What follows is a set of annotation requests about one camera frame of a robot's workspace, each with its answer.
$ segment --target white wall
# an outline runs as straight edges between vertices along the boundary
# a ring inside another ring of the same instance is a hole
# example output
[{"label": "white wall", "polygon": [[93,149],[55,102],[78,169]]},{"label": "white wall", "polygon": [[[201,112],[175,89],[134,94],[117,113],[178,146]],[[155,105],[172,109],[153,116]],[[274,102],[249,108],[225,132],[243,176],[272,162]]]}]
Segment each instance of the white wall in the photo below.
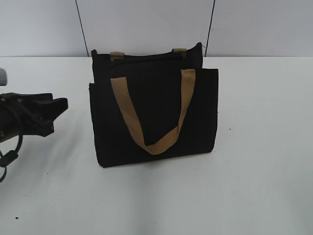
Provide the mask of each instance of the white wall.
[{"label": "white wall", "polygon": [[143,55],[206,44],[213,0],[78,0],[89,52]]},{"label": "white wall", "polygon": [[312,0],[216,0],[208,56],[313,56]]},{"label": "white wall", "polygon": [[75,0],[0,0],[0,56],[86,56]]}]

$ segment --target bag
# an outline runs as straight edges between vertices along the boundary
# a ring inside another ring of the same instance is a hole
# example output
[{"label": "bag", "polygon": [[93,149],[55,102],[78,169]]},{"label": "bag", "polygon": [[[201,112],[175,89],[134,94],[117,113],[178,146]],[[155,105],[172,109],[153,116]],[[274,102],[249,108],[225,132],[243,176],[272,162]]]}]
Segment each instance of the bag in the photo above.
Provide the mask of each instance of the bag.
[{"label": "bag", "polygon": [[203,61],[201,43],[197,43],[195,47],[189,50],[176,48],[169,53],[159,55],[130,56],[124,55],[122,52],[98,54],[96,50],[93,50],[91,56],[95,83],[101,82],[103,79],[110,79],[112,71],[118,71],[120,77],[126,76],[127,71],[129,71],[128,68],[131,68],[132,71],[134,65],[138,65],[140,70],[144,70],[159,62],[179,62],[182,69],[200,69]]},{"label": "bag", "polygon": [[124,64],[104,79],[93,67],[90,109],[102,167],[212,151],[218,70],[181,69],[181,61]]}]

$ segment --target white table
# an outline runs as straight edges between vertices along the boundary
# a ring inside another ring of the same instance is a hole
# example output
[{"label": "white table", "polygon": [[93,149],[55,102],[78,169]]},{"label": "white table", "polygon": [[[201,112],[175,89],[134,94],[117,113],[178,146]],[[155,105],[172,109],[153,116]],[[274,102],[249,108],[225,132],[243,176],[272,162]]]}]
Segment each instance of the white table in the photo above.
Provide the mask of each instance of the white table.
[{"label": "white table", "polygon": [[8,168],[1,235],[313,233],[313,58],[205,58],[220,70],[212,153],[107,169],[93,145],[90,58],[0,58],[0,67],[9,76],[0,93],[69,103],[55,133],[25,137]]}]

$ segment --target black cable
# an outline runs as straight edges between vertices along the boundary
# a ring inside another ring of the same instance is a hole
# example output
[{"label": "black cable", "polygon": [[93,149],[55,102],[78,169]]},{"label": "black cable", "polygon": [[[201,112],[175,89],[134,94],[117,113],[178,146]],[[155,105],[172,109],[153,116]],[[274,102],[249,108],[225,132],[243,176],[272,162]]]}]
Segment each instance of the black cable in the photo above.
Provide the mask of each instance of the black cable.
[{"label": "black cable", "polygon": [[85,39],[85,34],[84,34],[84,30],[83,30],[82,19],[80,18],[80,13],[79,13],[79,9],[78,9],[77,0],[75,0],[75,3],[76,3],[77,12],[78,12],[80,27],[82,28],[82,33],[83,33],[83,37],[84,37],[84,42],[85,42],[85,47],[86,47],[86,51],[87,51],[87,56],[89,57],[89,52],[88,52],[87,43],[86,43],[86,39]]},{"label": "black cable", "polygon": [[[1,158],[3,158],[3,154],[2,154],[2,152],[1,152],[1,150],[0,150],[0,157]],[[0,183],[5,179],[5,177],[6,177],[6,167],[4,168],[4,173],[3,173],[3,175],[0,177]]]},{"label": "black cable", "polygon": [[[3,102],[0,102],[0,104],[2,105],[2,107],[7,109],[13,115],[13,117],[15,119],[15,122],[16,122],[16,124],[18,126],[19,140],[18,140],[18,143],[17,143],[17,145],[15,147],[15,150],[13,150],[14,154],[16,155],[16,158],[17,158],[18,157],[18,152],[21,149],[21,146],[22,146],[22,143],[23,143],[22,122],[21,122],[21,119],[20,119],[18,113],[14,110],[14,108],[12,108],[10,105],[8,105],[6,103],[3,103]],[[1,157],[0,158],[0,162],[1,162],[1,159],[3,160],[3,158],[7,157],[7,154],[3,155],[2,152],[0,151],[0,157]],[[0,183],[5,179],[6,173],[7,173],[7,165],[4,167],[4,174],[0,178]]]},{"label": "black cable", "polygon": [[215,0],[213,0],[213,7],[212,7],[212,13],[211,13],[211,20],[210,20],[209,32],[208,32],[208,34],[207,34],[206,47],[205,47],[205,55],[204,55],[204,56],[206,56],[207,47],[208,47],[208,45],[209,45],[209,37],[210,37],[210,32],[211,32],[211,26],[212,26],[212,19],[213,19],[214,8],[215,8]]}]

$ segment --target tan strap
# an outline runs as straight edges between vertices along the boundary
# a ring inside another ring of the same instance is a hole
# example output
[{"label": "tan strap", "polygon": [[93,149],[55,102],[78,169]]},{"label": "tan strap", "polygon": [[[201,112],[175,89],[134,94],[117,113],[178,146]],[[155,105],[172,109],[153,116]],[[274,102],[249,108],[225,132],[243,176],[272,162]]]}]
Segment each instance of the tan strap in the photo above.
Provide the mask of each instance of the tan strap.
[{"label": "tan strap", "polygon": [[181,55],[184,59],[187,57],[187,49],[186,48],[174,48],[173,53],[181,53]]},{"label": "tan strap", "polygon": [[178,126],[167,133],[155,144],[146,146],[142,128],[128,92],[126,77],[111,79],[112,89],[128,130],[133,140],[148,153],[152,155],[163,153],[176,143],[194,92],[195,81],[196,72],[194,69],[181,70],[181,110]]},{"label": "tan strap", "polygon": [[114,62],[114,60],[122,60],[124,59],[124,53],[119,51],[113,51],[110,53],[110,60]]}]

